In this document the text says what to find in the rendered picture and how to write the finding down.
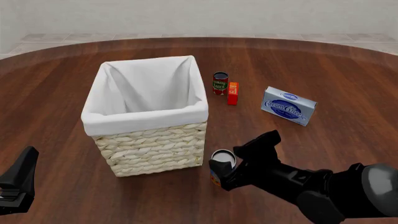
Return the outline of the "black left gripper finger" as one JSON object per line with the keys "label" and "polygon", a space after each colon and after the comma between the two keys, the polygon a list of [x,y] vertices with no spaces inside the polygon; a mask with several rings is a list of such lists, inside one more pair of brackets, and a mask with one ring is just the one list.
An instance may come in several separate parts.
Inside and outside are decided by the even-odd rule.
{"label": "black left gripper finger", "polygon": [[26,147],[13,165],[0,176],[0,188],[34,193],[34,175],[39,152],[35,147]]}

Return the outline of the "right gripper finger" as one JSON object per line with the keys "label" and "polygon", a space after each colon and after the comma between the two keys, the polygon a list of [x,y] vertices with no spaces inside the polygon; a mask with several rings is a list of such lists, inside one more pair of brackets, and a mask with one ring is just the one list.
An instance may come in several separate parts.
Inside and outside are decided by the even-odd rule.
{"label": "right gripper finger", "polygon": [[246,162],[263,162],[266,164],[278,164],[275,146],[281,142],[277,130],[269,131],[250,140],[242,146],[233,147],[234,154]]}
{"label": "right gripper finger", "polygon": [[233,162],[220,162],[214,159],[208,161],[211,181],[221,187],[221,179],[226,177],[234,169]]}

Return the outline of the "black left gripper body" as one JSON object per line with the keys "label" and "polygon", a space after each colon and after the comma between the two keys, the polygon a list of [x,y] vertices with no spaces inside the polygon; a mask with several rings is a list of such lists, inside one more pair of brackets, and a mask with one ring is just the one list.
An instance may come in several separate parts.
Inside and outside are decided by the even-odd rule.
{"label": "black left gripper body", "polygon": [[9,184],[0,184],[0,214],[27,213],[34,201],[33,187],[17,188]]}

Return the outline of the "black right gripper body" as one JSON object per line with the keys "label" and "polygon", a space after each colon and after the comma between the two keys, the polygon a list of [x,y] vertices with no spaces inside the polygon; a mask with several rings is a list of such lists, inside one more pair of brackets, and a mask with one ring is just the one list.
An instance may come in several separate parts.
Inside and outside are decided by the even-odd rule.
{"label": "black right gripper body", "polygon": [[253,185],[268,191],[280,183],[280,177],[274,174],[274,169],[281,165],[280,161],[257,163],[243,161],[237,168],[221,177],[221,188],[231,191],[243,186]]}

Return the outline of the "alphabet soup can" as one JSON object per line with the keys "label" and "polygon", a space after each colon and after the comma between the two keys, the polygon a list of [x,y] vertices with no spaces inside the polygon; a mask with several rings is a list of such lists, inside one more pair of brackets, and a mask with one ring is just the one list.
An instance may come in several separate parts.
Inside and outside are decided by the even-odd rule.
{"label": "alphabet soup can", "polygon": [[211,155],[211,159],[220,161],[220,162],[233,162],[234,163],[234,169],[236,168],[236,163],[237,163],[237,159],[236,156],[233,154],[233,152],[226,150],[226,149],[219,149],[217,151],[215,151],[212,155]]}

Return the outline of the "wicker basket with white liner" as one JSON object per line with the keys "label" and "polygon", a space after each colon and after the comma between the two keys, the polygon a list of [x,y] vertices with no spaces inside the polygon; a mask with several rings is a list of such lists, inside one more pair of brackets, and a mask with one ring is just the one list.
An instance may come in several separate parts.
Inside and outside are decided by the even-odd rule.
{"label": "wicker basket with white liner", "polygon": [[201,166],[208,102],[195,58],[102,63],[81,120],[117,177]]}

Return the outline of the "blue cream cheese box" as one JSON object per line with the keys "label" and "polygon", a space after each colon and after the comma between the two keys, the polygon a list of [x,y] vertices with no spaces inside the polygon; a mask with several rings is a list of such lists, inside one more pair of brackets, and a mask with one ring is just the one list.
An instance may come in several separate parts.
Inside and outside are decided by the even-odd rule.
{"label": "blue cream cheese box", "polygon": [[307,126],[316,106],[317,102],[269,86],[264,91],[261,110]]}

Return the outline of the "small red orange box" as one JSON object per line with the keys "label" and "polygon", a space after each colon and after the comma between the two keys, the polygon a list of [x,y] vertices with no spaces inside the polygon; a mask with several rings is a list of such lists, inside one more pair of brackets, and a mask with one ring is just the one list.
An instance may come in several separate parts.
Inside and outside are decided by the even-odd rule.
{"label": "small red orange box", "polygon": [[238,82],[229,82],[228,97],[227,97],[228,105],[237,105],[238,93],[239,93],[239,83]]}

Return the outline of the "tomato sauce can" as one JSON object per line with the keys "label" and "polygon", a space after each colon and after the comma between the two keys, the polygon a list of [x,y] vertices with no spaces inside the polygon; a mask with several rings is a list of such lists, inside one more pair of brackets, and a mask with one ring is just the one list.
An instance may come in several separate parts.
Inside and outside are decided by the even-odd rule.
{"label": "tomato sauce can", "polygon": [[215,72],[213,75],[213,93],[225,95],[228,89],[229,76],[226,72]]}

